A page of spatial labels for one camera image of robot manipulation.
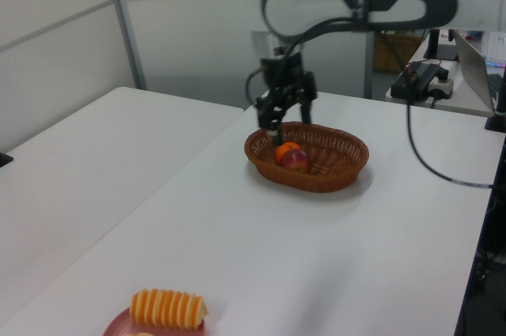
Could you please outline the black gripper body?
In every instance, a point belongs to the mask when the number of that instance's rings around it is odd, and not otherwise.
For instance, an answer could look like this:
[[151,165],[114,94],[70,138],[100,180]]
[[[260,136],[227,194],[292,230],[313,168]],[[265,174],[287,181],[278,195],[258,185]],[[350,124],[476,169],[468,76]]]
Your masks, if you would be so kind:
[[301,53],[290,55],[287,59],[260,59],[263,80],[269,92],[275,89],[300,90],[304,85],[304,68]]

